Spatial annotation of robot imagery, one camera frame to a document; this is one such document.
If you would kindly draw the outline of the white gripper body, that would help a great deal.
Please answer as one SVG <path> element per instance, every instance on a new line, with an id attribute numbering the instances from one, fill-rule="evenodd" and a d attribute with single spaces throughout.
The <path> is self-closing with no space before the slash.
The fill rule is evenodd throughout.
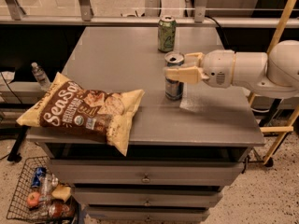
<path id="1" fill-rule="evenodd" d="M 233 77 L 235 53 L 232 50 L 213 50 L 205 55 L 201 62 L 204 73 L 208 76 L 204 82 L 214 88 L 228 88 Z"/>

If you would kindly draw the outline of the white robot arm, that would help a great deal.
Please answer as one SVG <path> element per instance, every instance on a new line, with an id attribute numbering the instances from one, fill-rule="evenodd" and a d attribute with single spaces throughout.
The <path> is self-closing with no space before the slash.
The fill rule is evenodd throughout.
<path id="1" fill-rule="evenodd" d="M 299 42 L 286 40 L 265 52 L 217 49 L 194 53 L 197 61 L 164 69 L 166 78 L 214 88 L 237 86 L 270 98 L 288 99 L 299 93 Z"/>

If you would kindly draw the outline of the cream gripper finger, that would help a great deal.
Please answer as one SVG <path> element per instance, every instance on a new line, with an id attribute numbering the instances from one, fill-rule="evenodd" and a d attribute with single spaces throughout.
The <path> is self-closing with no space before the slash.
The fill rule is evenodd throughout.
<path id="1" fill-rule="evenodd" d="M 203 61 L 205 54 L 202 52 L 187 53 L 185 55 L 185 67 L 200 67 L 201 62 Z"/>
<path id="2" fill-rule="evenodd" d="M 208 80 L 209 76 L 204 72 L 201 67 L 166 67 L 164 69 L 164 75 L 166 78 L 178 82 L 197 84 L 203 80 Z"/>

